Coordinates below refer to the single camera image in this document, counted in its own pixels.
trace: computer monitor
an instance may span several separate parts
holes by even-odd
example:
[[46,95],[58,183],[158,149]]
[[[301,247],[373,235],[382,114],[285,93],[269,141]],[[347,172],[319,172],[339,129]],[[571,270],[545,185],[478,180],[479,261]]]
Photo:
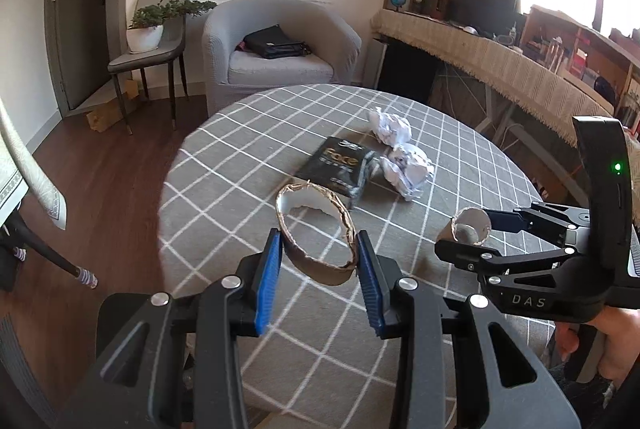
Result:
[[478,32],[505,35],[515,21],[516,0],[449,0],[445,19]]

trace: torn cardboard ring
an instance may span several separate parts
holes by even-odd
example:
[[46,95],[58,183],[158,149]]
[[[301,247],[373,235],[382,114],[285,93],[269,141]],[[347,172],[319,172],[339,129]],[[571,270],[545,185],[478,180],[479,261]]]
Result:
[[[284,216],[298,206],[318,208],[325,214],[333,216],[340,222],[342,238],[351,251],[351,260],[342,266],[330,265],[324,261],[309,256],[289,232]],[[337,286],[349,280],[358,263],[358,249],[355,242],[356,228],[351,220],[349,211],[340,198],[329,189],[304,182],[287,184],[276,197],[276,215],[284,239],[284,249],[293,265],[303,274],[314,281],[329,286]]]
[[489,215],[475,206],[459,210],[438,234],[437,241],[447,239],[466,245],[482,245],[491,232]]

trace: silver bolt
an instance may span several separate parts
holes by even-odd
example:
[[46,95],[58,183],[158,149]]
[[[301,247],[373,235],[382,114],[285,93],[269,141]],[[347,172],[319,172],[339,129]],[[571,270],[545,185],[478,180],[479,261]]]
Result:
[[237,275],[228,275],[222,278],[222,285],[225,288],[238,288],[239,285],[242,284],[242,279],[240,279]]
[[476,308],[487,308],[489,306],[489,299],[480,294],[472,295],[469,298],[469,302]]
[[151,296],[151,304],[153,306],[164,306],[169,302],[169,294],[166,292],[158,292]]
[[415,290],[418,287],[418,282],[410,277],[403,277],[398,284],[402,290]]

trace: person's arm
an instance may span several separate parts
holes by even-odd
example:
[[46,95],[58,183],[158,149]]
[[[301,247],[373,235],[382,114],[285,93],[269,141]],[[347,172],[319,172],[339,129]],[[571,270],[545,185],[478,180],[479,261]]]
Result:
[[[607,335],[598,372],[620,387],[640,354],[640,311],[607,306],[588,324]],[[556,323],[556,345],[563,361],[578,349],[578,335],[569,324]]]

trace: black leather handbag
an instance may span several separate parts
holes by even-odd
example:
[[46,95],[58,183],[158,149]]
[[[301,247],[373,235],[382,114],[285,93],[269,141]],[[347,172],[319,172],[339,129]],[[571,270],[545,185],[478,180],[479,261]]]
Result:
[[244,44],[249,50],[265,59],[301,57],[311,53],[305,43],[289,39],[277,24],[248,34],[244,38]]

